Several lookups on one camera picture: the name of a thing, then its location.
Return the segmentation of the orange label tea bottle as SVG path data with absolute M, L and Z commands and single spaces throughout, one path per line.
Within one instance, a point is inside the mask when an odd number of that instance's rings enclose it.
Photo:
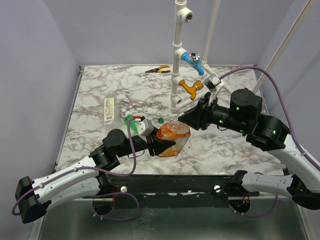
M 171 122 L 163 124 L 156 133 L 156 138 L 159 140 L 167 140 L 175 142 L 175 144 L 162 153 L 159 157 L 175 157 L 177 156 L 187 143 L 191 136 L 190 127 L 184 123 Z

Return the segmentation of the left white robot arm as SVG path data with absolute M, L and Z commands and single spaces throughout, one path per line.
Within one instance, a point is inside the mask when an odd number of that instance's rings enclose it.
M 152 130 L 142 139 L 113 129 L 102 145 L 73 165 L 44 177 L 21 178 L 14 194 L 12 215 L 20 216 L 28 224 L 59 204 L 83 197 L 113 195 L 109 176 L 131 176 L 137 167 L 137 152 L 148 150 L 151 156 L 156 156 L 175 145 L 173 140 L 158 139 L 156 133 Z

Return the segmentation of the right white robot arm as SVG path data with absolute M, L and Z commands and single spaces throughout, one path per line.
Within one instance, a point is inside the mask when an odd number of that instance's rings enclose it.
M 320 208 L 320 165 L 303 153 L 294 142 L 292 130 L 274 116 L 262 113 L 263 99 L 247 88 L 230 96 L 229 107 L 210 102 L 211 93 L 200 98 L 195 107 L 185 111 L 178 121 L 194 130 L 210 125 L 240 133 L 246 142 L 275 158 L 287 169 L 286 174 L 266 175 L 237 170 L 230 191 L 241 196 L 245 192 L 263 192 L 284 196 L 309 210 Z

